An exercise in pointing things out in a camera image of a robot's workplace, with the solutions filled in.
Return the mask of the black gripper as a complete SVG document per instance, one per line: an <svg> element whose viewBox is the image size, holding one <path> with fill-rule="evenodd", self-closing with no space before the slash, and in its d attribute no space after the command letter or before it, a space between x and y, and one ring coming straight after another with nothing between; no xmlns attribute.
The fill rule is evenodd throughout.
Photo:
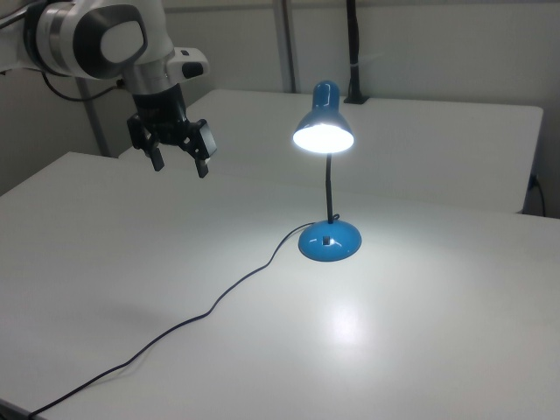
<svg viewBox="0 0 560 420"><path fill-rule="evenodd" d="M136 114L127 120L132 146L143 151L156 172L165 167L158 144L180 146L194 159L198 176L203 179L217 146L205 119L188 121L180 85L156 94L133 94L132 98Z"/></svg>

